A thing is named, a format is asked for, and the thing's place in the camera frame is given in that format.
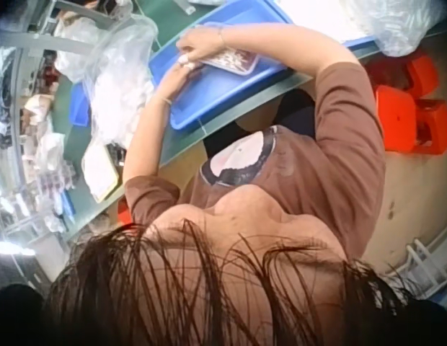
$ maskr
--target sleeve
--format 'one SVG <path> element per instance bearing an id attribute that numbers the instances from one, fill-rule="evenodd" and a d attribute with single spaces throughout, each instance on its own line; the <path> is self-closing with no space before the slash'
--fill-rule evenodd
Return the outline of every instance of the sleeve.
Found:
<path id="1" fill-rule="evenodd" d="M 160 177 L 135 177 L 124 189 L 133 222 L 144 225 L 174 206 L 180 196 L 176 185 Z"/>
<path id="2" fill-rule="evenodd" d="M 337 63 L 316 82 L 317 145 L 328 162 L 332 221 L 360 257 L 382 204 L 385 150 L 376 100 L 361 65 Z"/>

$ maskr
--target blue plastic tray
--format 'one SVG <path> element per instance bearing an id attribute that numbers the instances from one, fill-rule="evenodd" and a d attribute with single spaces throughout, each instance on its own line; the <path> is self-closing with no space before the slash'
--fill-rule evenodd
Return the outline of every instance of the blue plastic tray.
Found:
<path id="1" fill-rule="evenodd" d="M 73 84 L 71 88 L 68 118 L 73 125 L 89 126 L 89 100 L 82 83 Z"/>
<path id="2" fill-rule="evenodd" d="M 194 25 L 206 22 L 228 25 L 260 22 L 291 23 L 271 0 L 234 0 L 208 13 Z M 180 35 L 170 40 L 150 60 L 149 65 L 155 85 L 177 61 L 179 51 L 175 43 Z M 264 57 L 260 57 L 254 71 L 247 76 L 205 66 L 201 75 L 193 79 L 172 103 L 171 126 L 176 130 L 184 128 L 238 93 L 285 68 L 283 64 Z"/>

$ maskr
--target brown top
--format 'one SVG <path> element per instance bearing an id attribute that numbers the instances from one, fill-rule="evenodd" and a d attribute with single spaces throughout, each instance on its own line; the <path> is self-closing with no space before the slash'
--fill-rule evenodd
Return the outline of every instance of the brown top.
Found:
<path id="1" fill-rule="evenodd" d="M 362 66 L 336 63 L 317 78 L 316 140 L 283 126 L 254 133 L 208 160 L 182 195 L 159 177 L 135 177 L 125 195 L 136 223 L 178 203 L 209 208 L 244 184 L 286 213 L 325 222 L 350 258 L 364 253 L 381 208 L 385 157 L 376 102 Z"/>

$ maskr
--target stool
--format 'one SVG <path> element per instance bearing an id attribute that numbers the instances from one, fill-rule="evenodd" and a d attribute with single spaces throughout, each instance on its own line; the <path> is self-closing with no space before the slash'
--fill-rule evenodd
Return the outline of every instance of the stool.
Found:
<path id="1" fill-rule="evenodd" d="M 387 85 L 378 85 L 375 95 L 385 150 L 411 153 L 417 137 L 415 101 L 407 92 Z"/>
<path id="2" fill-rule="evenodd" d="M 416 101 L 417 141 L 412 152 L 441 155 L 447 150 L 447 106 L 440 99 Z"/>
<path id="3" fill-rule="evenodd" d="M 387 85 L 403 89 L 413 98 L 419 99 L 438 87 L 438 74 L 429 55 L 422 49 L 401 58 L 382 57 L 366 65 L 369 78 L 374 85 Z M 407 85 L 401 87 L 398 77 L 403 75 Z"/>
<path id="4" fill-rule="evenodd" d="M 125 198 L 121 198 L 118 202 L 118 221 L 124 223 L 125 225 L 132 223 L 128 202 Z"/>

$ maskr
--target hand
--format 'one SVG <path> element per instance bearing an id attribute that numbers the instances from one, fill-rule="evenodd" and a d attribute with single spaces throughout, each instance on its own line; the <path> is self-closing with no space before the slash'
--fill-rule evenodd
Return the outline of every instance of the hand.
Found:
<path id="1" fill-rule="evenodd" d="M 193 69 L 189 66 L 183 66 L 179 63 L 174 64 L 156 88 L 155 94 L 162 99 L 172 101 L 187 83 Z"/>
<path id="2" fill-rule="evenodd" d="M 225 48 L 224 39 L 221 36 L 221 28 L 195 27 L 185 33 L 177 41 L 177 48 L 187 53 L 189 61 L 197 61 L 208 56 L 213 56 Z"/>

